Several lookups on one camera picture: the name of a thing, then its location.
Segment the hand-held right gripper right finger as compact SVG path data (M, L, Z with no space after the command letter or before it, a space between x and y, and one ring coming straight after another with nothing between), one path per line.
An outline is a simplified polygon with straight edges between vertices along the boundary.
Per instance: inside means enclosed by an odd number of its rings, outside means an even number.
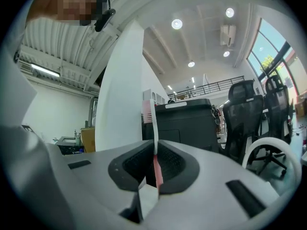
M200 172L184 192L160 196L143 221L149 230L256 229L226 185L232 180L242 182L265 207L279 198L268 182L226 156L172 141L163 143L194 157Z

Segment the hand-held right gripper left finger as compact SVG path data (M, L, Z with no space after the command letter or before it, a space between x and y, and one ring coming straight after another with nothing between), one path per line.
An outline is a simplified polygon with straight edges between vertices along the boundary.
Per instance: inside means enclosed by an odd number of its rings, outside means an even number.
M139 184L153 161L154 143L140 141L93 153L62 155L48 145L59 190L50 213L57 230L152 230L143 218Z

